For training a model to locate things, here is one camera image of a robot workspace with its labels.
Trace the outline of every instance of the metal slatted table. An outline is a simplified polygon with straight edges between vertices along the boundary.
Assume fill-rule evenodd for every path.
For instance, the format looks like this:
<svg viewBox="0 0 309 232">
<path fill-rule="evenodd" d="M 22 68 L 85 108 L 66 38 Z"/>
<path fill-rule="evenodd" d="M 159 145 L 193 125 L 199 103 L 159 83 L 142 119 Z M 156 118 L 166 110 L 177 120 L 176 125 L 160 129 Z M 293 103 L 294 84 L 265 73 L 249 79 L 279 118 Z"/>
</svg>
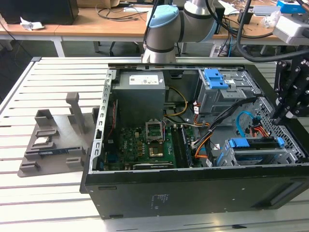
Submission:
<svg viewBox="0 0 309 232">
<path fill-rule="evenodd" d="M 309 190 L 279 210 L 103 221 L 89 195 L 79 193 L 82 172 L 19 178 L 17 171 L 38 109 L 69 114 L 67 92 L 79 92 L 83 113 L 98 106 L 110 62 L 139 58 L 42 58 L 31 62 L 0 107 L 0 231 L 212 231 L 241 224 L 253 231 L 309 228 Z M 242 58 L 179 58 L 180 63 L 249 63 Z M 273 84 L 275 63 L 257 64 Z M 309 128 L 307 118 L 300 119 Z"/>
</svg>

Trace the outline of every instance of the small sticker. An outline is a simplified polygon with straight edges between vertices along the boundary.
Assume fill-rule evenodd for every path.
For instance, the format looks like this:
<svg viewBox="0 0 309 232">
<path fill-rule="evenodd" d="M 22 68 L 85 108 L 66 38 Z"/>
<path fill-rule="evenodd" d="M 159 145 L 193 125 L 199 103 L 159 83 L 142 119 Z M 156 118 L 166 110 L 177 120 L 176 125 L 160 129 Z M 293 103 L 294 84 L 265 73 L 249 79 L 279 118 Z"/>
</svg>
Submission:
<svg viewBox="0 0 309 232">
<path fill-rule="evenodd" d="M 131 75 L 129 85 L 158 85 L 158 75 Z"/>
<path fill-rule="evenodd" d="M 52 155 L 52 151 L 39 152 L 40 155 Z"/>
<path fill-rule="evenodd" d="M 234 80 L 224 80 L 225 83 L 227 84 L 235 84 L 235 81 Z"/>
<path fill-rule="evenodd" d="M 214 144 L 214 150 L 220 150 L 220 144 Z"/>
<path fill-rule="evenodd" d="M 206 165 L 207 165 L 209 168 L 211 168 L 211 167 L 212 167 L 212 163 L 210 162 L 210 160 L 209 160 L 209 159 L 206 159 Z"/>
<path fill-rule="evenodd" d="M 194 107 L 194 113 L 195 113 L 196 115 L 198 115 L 198 106 L 195 106 L 195 107 Z"/>
</svg>

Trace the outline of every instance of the wooden desk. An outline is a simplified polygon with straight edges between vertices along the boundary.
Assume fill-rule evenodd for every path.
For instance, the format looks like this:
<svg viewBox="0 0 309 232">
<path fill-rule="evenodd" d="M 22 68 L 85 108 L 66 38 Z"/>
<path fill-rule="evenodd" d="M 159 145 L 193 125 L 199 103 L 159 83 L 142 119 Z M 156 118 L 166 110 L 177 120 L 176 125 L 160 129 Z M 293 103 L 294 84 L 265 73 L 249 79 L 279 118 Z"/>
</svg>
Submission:
<svg viewBox="0 0 309 232">
<path fill-rule="evenodd" d="M 260 2 L 253 0 L 252 4 L 261 5 L 268 1 Z M 121 17 L 131 15 L 132 12 L 110 13 L 109 17 Z M 146 20 L 146 13 L 140 16 Z M 146 23 L 137 15 L 136 21 L 115 22 L 98 16 L 94 8 L 80 8 L 78 17 L 73 25 L 45 25 L 42 30 L 28 31 L 20 25 L 4 26 L 17 40 L 47 40 L 53 41 L 59 57 L 64 57 L 62 47 L 63 41 L 95 41 L 95 51 L 98 51 L 96 41 L 122 41 L 122 42 L 142 42 Z M 229 16 L 228 18 L 237 21 L 237 16 Z M 273 29 L 266 29 L 260 25 L 262 17 L 253 16 L 251 23 L 246 25 L 245 35 L 261 35 L 271 32 Z M 232 27 L 238 27 L 236 23 L 231 23 Z M 220 45 L 227 39 L 228 33 L 221 28 L 218 35 L 206 43 Z M 0 28 L 0 39 L 11 40 L 12 38 L 6 33 L 3 28 Z M 276 36 L 269 36 L 262 39 L 242 39 L 243 44 L 266 44 L 266 45 L 286 45 Z"/>
<path fill-rule="evenodd" d="M 134 12 L 110 13 L 108 17 L 123 17 Z M 147 13 L 140 14 L 146 21 Z M 60 25 L 55 30 L 55 35 L 60 36 L 107 36 L 107 37 L 143 37 L 146 23 L 138 15 L 138 20 L 129 22 L 116 22 L 98 16 L 94 8 L 80 8 L 79 14 L 73 25 Z"/>
</svg>

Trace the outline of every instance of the desk leg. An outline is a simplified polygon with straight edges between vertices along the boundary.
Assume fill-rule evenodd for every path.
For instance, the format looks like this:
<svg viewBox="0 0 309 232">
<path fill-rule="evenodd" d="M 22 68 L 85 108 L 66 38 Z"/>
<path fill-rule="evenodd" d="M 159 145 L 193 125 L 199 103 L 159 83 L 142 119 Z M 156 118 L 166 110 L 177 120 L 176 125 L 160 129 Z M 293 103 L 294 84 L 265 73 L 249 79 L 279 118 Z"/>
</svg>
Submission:
<svg viewBox="0 0 309 232">
<path fill-rule="evenodd" d="M 187 49 L 187 43 L 182 44 L 182 54 L 185 54 L 185 51 Z"/>
<path fill-rule="evenodd" d="M 98 41 L 93 41 L 93 46 L 95 47 L 95 52 L 99 52 L 99 48 L 98 48 L 98 44 L 99 42 Z"/>
<path fill-rule="evenodd" d="M 54 38 L 53 39 L 57 54 L 59 57 L 65 57 L 63 47 L 62 47 L 62 41 L 61 38 Z"/>
<path fill-rule="evenodd" d="M 266 52 L 267 52 L 267 45 L 264 45 L 263 48 L 262 48 L 262 50 L 261 50 L 261 52 L 260 52 L 260 54 L 261 54 L 261 55 L 265 55 Z"/>
<path fill-rule="evenodd" d="M 11 42 L 11 40 L 4 40 L 4 43 L 3 43 L 3 45 L 6 48 L 6 50 L 8 50 L 8 51 L 12 51 L 13 50 L 13 47 L 12 47 L 10 42 Z"/>
</svg>

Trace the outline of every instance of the blue plastic latch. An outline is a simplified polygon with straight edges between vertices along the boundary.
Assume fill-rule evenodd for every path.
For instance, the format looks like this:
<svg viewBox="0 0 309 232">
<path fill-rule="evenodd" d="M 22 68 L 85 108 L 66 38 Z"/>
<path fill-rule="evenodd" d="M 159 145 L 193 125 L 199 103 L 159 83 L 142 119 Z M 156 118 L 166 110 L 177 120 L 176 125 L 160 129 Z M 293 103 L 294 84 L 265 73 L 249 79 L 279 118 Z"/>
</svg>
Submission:
<svg viewBox="0 0 309 232">
<path fill-rule="evenodd" d="M 211 89 L 227 89 L 228 85 L 223 80 L 223 75 L 217 69 L 205 69 L 204 78 L 209 82 Z"/>
<path fill-rule="evenodd" d="M 236 147 L 236 144 L 234 143 L 233 140 L 229 140 L 228 143 L 230 144 L 231 147 Z"/>
<path fill-rule="evenodd" d="M 281 137 L 278 137 L 277 141 L 278 141 L 278 144 L 279 144 L 280 147 L 284 147 L 285 142 Z"/>
<path fill-rule="evenodd" d="M 246 138 L 234 138 L 228 141 L 231 147 L 250 147 Z"/>
</svg>

